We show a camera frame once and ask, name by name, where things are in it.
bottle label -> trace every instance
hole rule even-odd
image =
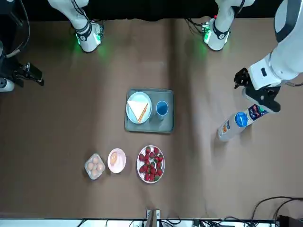
[[[220,136],[222,136],[223,134],[227,133],[227,131],[230,129],[229,126],[229,120],[223,125],[221,132],[220,132]]]
[[[260,106],[254,104],[250,108],[248,108],[248,112],[250,115],[250,119],[248,124],[252,124],[255,120],[259,119],[260,117],[266,115],[268,111],[264,110]]]

plate of strawberries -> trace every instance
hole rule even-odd
[[[140,151],[137,158],[137,171],[144,182],[158,182],[164,173],[164,167],[164,156],[158,147],[148,145]]]

gray tray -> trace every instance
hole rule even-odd
[[[154,89],[154,88],[131,88],[126,95],[126,104],[128,98],[135,92],[144,92],[150,99],[152,104],[150,118],[142,124],[132,123],[125,113],[125,129],[127,131],[141,131],[154,133],[171,133],[174,129],[174,93],[172,90]],[[163,100],[169,105],[167,116],[161,121],[156,116],[156,105]]]

blue bottle cap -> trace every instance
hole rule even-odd
[[[235,121],[239,127],[246,127],[248,121],[246,113],[238,112],[236,114]]]

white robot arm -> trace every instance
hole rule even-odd
[[[216,19],[209,21],[209,32],[205,42],[214,51],[221,50],[230,32],[234,18],[240,13],[243,7],[251,6],[255,0],[215,0],[219,11]],[[235,13],[232,6],[238,6],[239,10]]]
[[[265,58],[243,68],[235,78],[235,88],[245,86],[243,94],[272,112],[280,111],[274,99],[282,84],[303,72],[303,0],[284,0],[275,15],[277,47]]]
[[[70,20],[83,51],[92,52],[101,44],[103,27],[89,20],[82,9],[89,0],[48,0],[48,2]]]

